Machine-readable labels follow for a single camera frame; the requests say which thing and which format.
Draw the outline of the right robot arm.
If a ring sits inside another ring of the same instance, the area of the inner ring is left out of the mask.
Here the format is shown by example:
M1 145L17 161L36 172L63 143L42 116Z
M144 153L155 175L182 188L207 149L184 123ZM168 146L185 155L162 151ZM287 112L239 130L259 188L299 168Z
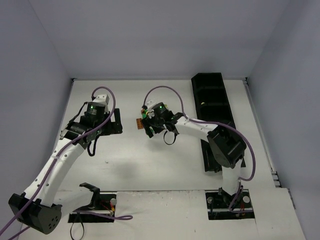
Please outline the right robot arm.
M246 143L234 131L202 120L189 120L181 112L173 113L163 103L149 101L141 109L141 123L149 138L162 131L174 136L188 135L209 144L214 160L222 168L221 192L234 196L239 188Z

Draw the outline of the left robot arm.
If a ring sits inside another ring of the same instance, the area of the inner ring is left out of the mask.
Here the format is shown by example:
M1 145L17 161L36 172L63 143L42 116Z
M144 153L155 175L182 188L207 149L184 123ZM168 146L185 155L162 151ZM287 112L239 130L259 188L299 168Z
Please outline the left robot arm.
M23 193L14 193L9 198L13 219L48 235L65 215L81 208L95 209L101 202L98 187L84 182L77 191L58 196L59 187L72 165L93 141L122 131L119 108L108 110L104 100L88 102L80 121L70 120L62 131L56 148L35 180Z

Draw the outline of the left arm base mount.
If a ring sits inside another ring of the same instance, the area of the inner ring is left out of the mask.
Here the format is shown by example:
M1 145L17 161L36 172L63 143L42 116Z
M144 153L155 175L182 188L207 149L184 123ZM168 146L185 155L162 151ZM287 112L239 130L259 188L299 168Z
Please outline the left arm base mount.
M88 189L93 193L91 202L79 208L80 213L73 212L68 216L68 223L113 223L115 220L102 217L114 217L117 194L115 192L103 192L98 187L89 183L81 183L81 189Z

